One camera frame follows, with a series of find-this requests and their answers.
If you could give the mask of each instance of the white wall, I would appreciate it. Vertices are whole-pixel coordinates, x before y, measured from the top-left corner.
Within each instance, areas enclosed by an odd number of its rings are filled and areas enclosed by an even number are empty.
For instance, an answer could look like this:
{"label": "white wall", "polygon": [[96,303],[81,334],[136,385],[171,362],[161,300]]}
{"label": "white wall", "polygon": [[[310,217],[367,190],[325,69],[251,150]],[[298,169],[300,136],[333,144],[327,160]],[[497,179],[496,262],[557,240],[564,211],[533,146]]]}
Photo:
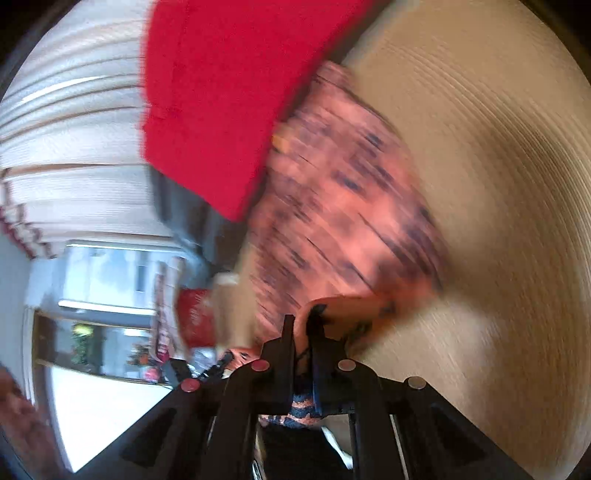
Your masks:
{"label": "white wall", "polygon": [[21,386],[24,382],[22,314],[30,270],[27,256],[0,233],[0,362]]}
{"label": "white wall", "polygon": [[53,301],[52,285],[57,281],[55,276],[58,264],[57,258],[36,258],[31,262],[31,275],[25,299],[27,305],[46,309],[48,305],[44,303]]}

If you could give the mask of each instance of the red package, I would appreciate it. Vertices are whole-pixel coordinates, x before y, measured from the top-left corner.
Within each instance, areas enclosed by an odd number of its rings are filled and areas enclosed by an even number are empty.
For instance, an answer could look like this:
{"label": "red package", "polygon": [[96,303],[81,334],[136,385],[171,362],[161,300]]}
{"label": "red package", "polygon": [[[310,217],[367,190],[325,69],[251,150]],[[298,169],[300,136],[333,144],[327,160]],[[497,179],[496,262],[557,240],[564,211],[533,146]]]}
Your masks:
{"label": "red package", "polygon": [[159,271],[154,283],[154,308],[156,314],[152,317],[150,355],[156,360],[165,363],[170,358],[169,346],[171,343],[164,318],[164,271],[165,264],[159,265]]}
{"label": "red package", "polygon": [[198,348],[216,345],[211,291],[204,289],[180,289],[176,305],[180,334],[187,347]]}

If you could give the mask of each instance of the person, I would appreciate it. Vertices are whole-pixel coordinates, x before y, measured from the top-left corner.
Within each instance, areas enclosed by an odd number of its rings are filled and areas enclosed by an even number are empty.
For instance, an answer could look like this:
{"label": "person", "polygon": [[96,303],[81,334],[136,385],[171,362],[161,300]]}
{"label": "person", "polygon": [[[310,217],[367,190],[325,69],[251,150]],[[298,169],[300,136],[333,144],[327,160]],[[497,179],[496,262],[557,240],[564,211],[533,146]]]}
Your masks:
{"label": "person", "polygon": [[1,364],[0,427],[34,480],[63,480],[69,475],[61,462],[48,422]]}

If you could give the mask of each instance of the curtain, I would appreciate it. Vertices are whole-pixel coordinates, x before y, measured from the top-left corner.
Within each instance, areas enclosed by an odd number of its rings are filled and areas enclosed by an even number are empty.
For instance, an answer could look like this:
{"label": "curtain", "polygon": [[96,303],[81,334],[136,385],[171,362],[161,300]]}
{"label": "curtain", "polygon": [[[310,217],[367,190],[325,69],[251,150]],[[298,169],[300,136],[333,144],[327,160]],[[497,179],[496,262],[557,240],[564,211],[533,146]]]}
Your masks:
{"label": "curtain", "polygon": [[31,257],[72,239],[172,245],[141,155],[150,0],[82,0],[0,103],[0,218]]}

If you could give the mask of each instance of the red bag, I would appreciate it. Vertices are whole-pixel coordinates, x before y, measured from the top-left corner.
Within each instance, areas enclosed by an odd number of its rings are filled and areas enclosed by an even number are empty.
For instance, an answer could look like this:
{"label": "red bag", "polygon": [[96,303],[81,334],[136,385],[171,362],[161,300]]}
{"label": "red bag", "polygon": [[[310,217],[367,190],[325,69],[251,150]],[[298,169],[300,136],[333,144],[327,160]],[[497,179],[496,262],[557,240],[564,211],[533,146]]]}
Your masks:
{"label": "red bag", "polygon": [[189,348],[216,345],[211,291],[182,288],[176,305],[180,334]]}

